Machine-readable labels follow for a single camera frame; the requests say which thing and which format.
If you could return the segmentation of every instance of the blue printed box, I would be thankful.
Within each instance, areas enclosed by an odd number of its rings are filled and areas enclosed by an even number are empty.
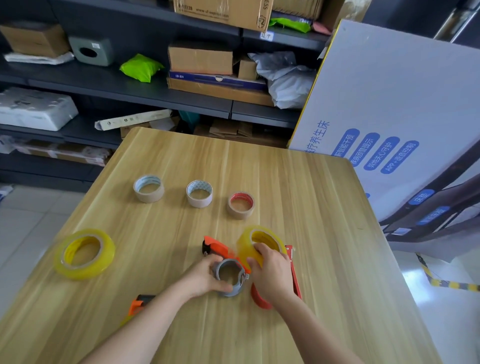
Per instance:
[[[170,78],[176,78],[184,81],[199,82],[201,84],[222,85],[246,90],[267,91],[266,80],[261,78],[255,81],[241,80],[235,76],[225,76],[219,74],[200,74],[189,72],[169,72]]]

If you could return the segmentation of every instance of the left hand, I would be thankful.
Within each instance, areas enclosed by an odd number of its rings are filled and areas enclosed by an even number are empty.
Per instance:
[[[186,290],[190,298],[199,297],[210,291],[232,292],[233,286],[213,276],[212,267],[223,258],[216,254],[204,257],[200,262],[193,264],[180,278],[179,283]]]

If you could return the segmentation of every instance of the right hand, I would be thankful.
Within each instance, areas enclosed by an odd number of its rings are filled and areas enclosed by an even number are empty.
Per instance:
[[[264,258],[263,267],[254,258],[247,258],[247,263],[252,268],[251,277],[260,296],[275,306],[280,300],[295,295],[288,255],[264,243],[256,243],[254,247]]]

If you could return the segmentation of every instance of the tape roll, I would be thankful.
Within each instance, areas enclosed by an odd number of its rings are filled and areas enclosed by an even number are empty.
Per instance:
[[[84,245],[97,243],[98,253],[88,263],[73,266],[75,253]],[[54,256],[54,268],[61,275],[70,279],[88,279],[102,273],[113,261],[115,245],[112,239],[102,230],[85,229],[65,238],[58,246]]]
[[[235,201],[245,201],[246,205],[248,206],[247,210],[239,210],[234,207]],[[252,213],[253,209],[255,208],[255,200],[253,196],[247,192],[235,192],[230,198],[228,199],[227,210],[230,215],[238,220],[245,220],[249,218]]]
[[[208,197],[206,198],[194,198],[191,196],[192,192],[195,190],[204,190],[208,192]],[[211,184],[201,180],[195,180],[190,182],[187,186],[187,199],[190,205],[196,208],[207,207],[212,202],[213,196],[213,187]]]
[[[224,259],[219,263],[216,263],[213,267],[213,273],[214,276],[217,280],[220,279],[220,270],[224,269],[225,267],[228,266],[235,266],[239,269],[239,275],[237,278],[237,283],[233,284],[233,290],[232,292],[219,292],[220,295],[225,296],[225,297],[233,297],[236,296],[237,294],[240,293],[241,288],[243,286],[243,283],[245,280],[248,279],[249,275],[245,273],[245,269],[241,266],[238,260],[236,259]]]
[[[238,258],[248,269],[251,267],[247,263],[247,257],[254,258],[260,266],[263,266],[264,263],[262,255],[253,246],[255,243],[265,243],[271,249],[287,254],[285,245],[273,231],[259,225],[249,226],[237,240]]]
[[[140,192],[140,190],[143,187],[149,184],[153,184],[158,187],[153,192],[149,192],[149,193]],[[135,194],[137,195],[138,199],[145,204],[150,204],[152,202],[158,201],[160,198],[162,198],[163,193],[165,192],[165,188],[163,187],[162,180],[152,174],[147,174],[137,179],[133,184],[133,190],[135,191]]]

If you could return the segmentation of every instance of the hand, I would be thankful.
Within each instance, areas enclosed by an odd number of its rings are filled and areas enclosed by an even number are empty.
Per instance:
[[[247,258],[247,262],[260,296],[275,306],[279,300],[295,295],[288,255],[270,249],[264,243],[256,243],[254,247],[264,258],[263,267],[253,258]]]
[[[189,298],[199,297],[210,291],[232,292],[231,284],[215,279],[212,273],[212,266],[222,260],[221,256],[210,254],[188,268],[179,283],[183,285]]]

